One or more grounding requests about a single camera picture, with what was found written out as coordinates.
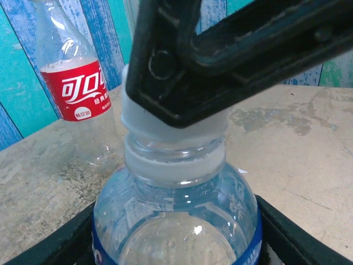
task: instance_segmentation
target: concrete surface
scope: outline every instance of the concrete surface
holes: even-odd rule
[[[123,136],[118,89],[111,97]],[[275,86],[231,109],[226,138],[256,194],[353,260],[353,89]],[[0,152],[0,263],[94,201],[108,176],[78,162],[61,121]]]

